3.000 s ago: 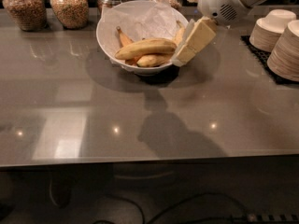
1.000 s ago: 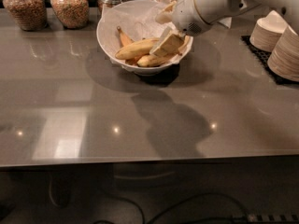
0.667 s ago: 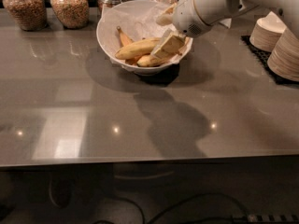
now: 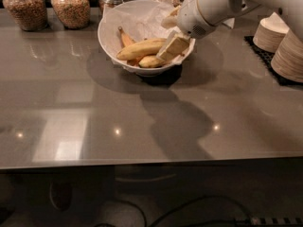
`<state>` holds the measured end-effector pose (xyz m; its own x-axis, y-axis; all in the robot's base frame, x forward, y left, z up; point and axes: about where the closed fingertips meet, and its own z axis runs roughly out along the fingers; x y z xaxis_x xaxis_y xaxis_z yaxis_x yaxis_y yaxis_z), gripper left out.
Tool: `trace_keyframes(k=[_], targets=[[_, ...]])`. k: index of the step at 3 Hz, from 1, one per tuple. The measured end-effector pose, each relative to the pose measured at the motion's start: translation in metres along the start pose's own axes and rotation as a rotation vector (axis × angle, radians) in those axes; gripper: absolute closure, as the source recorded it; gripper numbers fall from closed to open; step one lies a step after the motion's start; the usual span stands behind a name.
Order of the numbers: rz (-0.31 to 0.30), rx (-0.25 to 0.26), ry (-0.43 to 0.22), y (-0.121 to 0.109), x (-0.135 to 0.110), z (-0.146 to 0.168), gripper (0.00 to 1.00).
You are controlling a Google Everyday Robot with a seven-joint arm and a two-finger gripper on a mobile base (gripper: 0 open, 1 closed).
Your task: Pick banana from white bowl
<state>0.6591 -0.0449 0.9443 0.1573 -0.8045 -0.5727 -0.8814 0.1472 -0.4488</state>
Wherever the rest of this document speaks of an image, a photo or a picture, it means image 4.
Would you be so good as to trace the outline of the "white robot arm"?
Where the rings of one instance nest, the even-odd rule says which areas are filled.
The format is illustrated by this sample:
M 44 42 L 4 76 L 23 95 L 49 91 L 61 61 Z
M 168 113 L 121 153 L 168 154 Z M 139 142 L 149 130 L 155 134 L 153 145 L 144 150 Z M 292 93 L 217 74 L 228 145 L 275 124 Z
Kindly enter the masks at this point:
M 157 53 L 159 59 L 170 61 L 182 53 L 174 52 L 177 39 L 202 39 L 216 27 L 259 7 L 271 9 L 288 25 L 300 40 L 303 39 L 303 0 L 184 0 L 176 16 L 176 26 L 182 35 L 171 32 Z

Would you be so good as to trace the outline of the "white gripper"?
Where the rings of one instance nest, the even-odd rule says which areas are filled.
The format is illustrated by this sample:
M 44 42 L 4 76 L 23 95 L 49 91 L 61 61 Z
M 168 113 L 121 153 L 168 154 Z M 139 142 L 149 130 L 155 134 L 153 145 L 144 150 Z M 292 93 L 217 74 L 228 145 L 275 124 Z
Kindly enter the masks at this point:
M 188 49 L 190 37 L 202 39 L 220 23 L 240 13 L 241 2 L 242 0 L 184 0 L 181 8 L 175 7 L 161 22 L 163 28 L 169 29 L 177 25 L 183 33 L 173 30 L 156 57 L 172 61 Z

